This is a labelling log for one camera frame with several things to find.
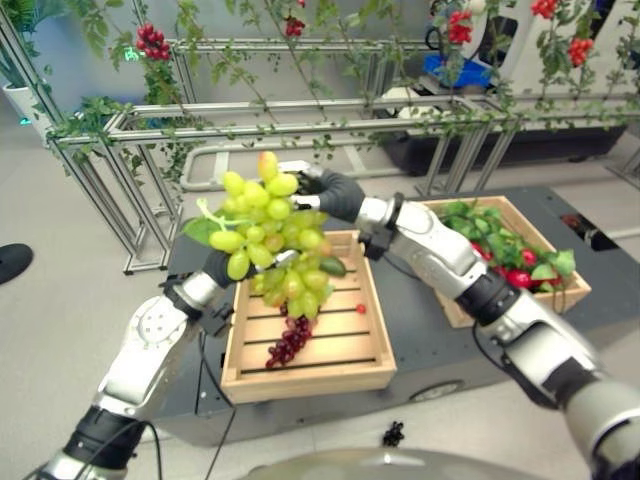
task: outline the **grape leaf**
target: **grape leaf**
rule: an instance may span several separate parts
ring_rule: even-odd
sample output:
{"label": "grape leaf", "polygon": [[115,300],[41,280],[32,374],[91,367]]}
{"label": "grape leaf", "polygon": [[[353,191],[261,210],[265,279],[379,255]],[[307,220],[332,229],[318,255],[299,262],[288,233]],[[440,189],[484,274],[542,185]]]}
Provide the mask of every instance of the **grape leaf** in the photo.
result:
{"label": "grape leaf", "polygon": [[571,275],[576,269],[576,261],[573,257],[573,250],[560,250],[554,260],[551,261],[560,275]]}
{"label": "grape leaf", "polygon": [[192,218],[182,227],[182,233],[207,247],[209,246],[209,236],[218,230],[220,227],[206,217]]}
{"label": "grape leaf", "polygon": [[553,271],[553,267],[548,263],[543,263],[534,268],[531,272],[531,280],[551,280],[556,278],[556,272]]}

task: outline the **cherry tomato cluster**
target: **cherry tomato cluster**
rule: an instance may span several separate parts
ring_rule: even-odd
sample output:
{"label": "cherry tomato cluster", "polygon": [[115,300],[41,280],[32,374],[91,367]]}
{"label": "cherry tomato cluster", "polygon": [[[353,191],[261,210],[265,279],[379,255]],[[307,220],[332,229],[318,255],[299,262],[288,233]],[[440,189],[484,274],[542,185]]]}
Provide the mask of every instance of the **cherry tomato cluster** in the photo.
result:
{"label": "cherry tomato cluster", "polygon": [[569,45],[569,57],[574,67],[582,65],[587,59],[587,53],[593,47],[593,40],[590,38],[574,38]]}
{"label": "cherry tomato cluster", "polygon": [[549,20],[553,17],[556,10],[556,3],[558,0],[535,0],[531,4],[531,11],[534,15],[542,15],[543,18]]}
{"label": "cherry tomato cluster", "polygon": [[169,60],[171,47],[164,41],[164,33],[162,30],[154,29],[150,23],[138,28],[136,47],[152,60]]}
{"label": "cherry tomato cluster", "polygon": [[451,43],[462,45],[471,41],[471,25],[467,22],[470,18],[471,10],[456,10],[451,14],[449,17],[449,41]]}
{"label": "cherry tomato cluster", "polygon": [[302,20],[291,15],[285,20],[287,21],[287,27],[285,28],[284,34],[287,37],[299,37],[302,35],[302,29],[306,27]]}
{"label": "cherry tomato cluster", "polygon": [[[484,258],[487,262],[493,258],[493,254],[491,252],[485,251],[480,245],[477,243],[471,243],[473,249],[480,254],[482,258]],[[532,267],[538,262],[538,256],[535,252],[529,248],[523,248],[520,252],[522,255],[522,262],[527,267]],[[498,273],[500,276],[507,279],[511,285],[517,288],[534,288],[539,287],[543,282],[549,282],[551,285],[559,285],[562,282],[562,277],[557,275],[556,278],[547,279],[547,280],[533,280],[531,278],[531,274],[526,270],[521,270],[519,268],[513,268],[511,270],[503,267],[502,265],[497,265],[493,267],[493,271]]]}

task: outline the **potted plant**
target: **potted plant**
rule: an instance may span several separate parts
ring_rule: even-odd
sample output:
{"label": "potted plant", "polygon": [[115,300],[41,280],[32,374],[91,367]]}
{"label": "potted plant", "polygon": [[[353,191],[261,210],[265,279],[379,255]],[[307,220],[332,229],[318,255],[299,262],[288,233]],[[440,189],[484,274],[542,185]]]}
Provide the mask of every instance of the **potted plant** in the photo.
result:
{"label": "potted plant", "polygon": [[[33,58],[40,55],[31,38],[38,24],[46,18],[63,15],[67,11],[63,0],[0,0],[0,6],[6,12],[15,30],[21,35],[25,51]],[[14,109],[21,117],[31,121],[44,140],[51,123],[47,117],[37,113],[34,108],[37,101],[33,93],[11,60],[6,47],[1,44],[0,74],[8,82],[2,86],[2,91]]]}

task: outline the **wooden slat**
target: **wooden slat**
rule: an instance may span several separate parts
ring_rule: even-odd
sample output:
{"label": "wooden slat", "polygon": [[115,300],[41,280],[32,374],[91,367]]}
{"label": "wooden slat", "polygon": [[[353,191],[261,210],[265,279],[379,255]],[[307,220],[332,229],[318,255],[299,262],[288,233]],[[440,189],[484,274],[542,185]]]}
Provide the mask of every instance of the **wooden slat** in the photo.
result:
{"label": "wooden slat", "polygon": [[[355,362],[375,357],[376,352],[369,335],[311,338],[289,366]],[[240,353],[240,368],[243,371],[264,369],[268,359],[269,353],[265,345],[245,345]]]}
{"label": "wooden slat", "polygon": [[[361,290],[345,290],[333,292],[327,301],[322,305],[322,312],[331,312],[334,310],[352,310],[359,303],[364,303],[364,296]],[[251,297],[248,300],[247,312],[248,318],[255,317],[274,317],[280,315],[277,308],[269,307],[262,302],[262,297]]]}
{"label": "wooden slat", "polygon": [[[313,336],[316,338],[346,333],[367,333],[370,329],[370,322],[366,316],[357,312],[322,313],[318,315],[317,321],[313,328]],[[248,320],[244,341],[273,342],[281,337],[285,329],[285,318],[281,316]]]}

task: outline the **robot forearm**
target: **robot forearm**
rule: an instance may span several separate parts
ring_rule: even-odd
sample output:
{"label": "robot forearm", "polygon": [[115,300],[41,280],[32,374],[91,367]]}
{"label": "robot forearm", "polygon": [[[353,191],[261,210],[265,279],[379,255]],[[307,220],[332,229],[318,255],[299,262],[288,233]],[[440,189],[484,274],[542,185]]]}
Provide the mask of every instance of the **robot forearm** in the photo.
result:
{"label": "robot forearm", "polygon": [[595,349],[564,319],[488,269],[469,241],[424,205],[366,198],[356,224],[370,253],[388,249],[403,258],[478,321],[529,398],[565,412],[596,475],[609,478],[606,472],[638,461],[640,392],[609,378]]}

